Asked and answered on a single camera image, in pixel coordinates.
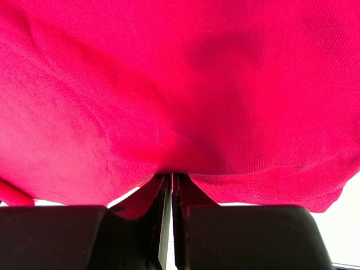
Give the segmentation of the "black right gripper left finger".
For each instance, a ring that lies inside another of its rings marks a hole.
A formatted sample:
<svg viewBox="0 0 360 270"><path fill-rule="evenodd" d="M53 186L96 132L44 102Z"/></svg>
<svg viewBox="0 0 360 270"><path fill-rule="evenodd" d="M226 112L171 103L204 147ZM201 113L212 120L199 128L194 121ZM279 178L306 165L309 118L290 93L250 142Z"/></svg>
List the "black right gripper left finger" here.
<svg viewBox="0 0 360 270"><path fill-rule="evenodd" d="M169 177L106 208L1 208L2 269L165 269Z"/></svg>

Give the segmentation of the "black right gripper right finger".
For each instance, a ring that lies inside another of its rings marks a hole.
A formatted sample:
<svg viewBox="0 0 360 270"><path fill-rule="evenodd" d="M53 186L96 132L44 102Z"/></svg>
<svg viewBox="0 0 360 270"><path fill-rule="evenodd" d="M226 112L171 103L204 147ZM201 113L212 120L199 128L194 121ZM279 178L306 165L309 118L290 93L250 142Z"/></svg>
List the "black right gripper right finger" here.
<svg viewBox="0 0 360 270"><path fill-rule="evenodd" d="M220 206L173 175L178 269L332 269L310 213L295 205Z"/></svg>

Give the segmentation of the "red t shirt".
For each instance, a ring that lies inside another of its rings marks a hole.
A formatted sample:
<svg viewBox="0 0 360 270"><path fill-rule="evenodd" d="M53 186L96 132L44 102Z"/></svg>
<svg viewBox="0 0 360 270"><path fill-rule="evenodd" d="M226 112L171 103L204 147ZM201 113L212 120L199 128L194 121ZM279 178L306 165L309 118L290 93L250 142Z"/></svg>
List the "red t shirt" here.
<svg viewBox="0 0 360 270"><path fill-rule="evenodd" d="M321 213L358 172L358 1L1 2L7 205L186 173Z"/></svg>

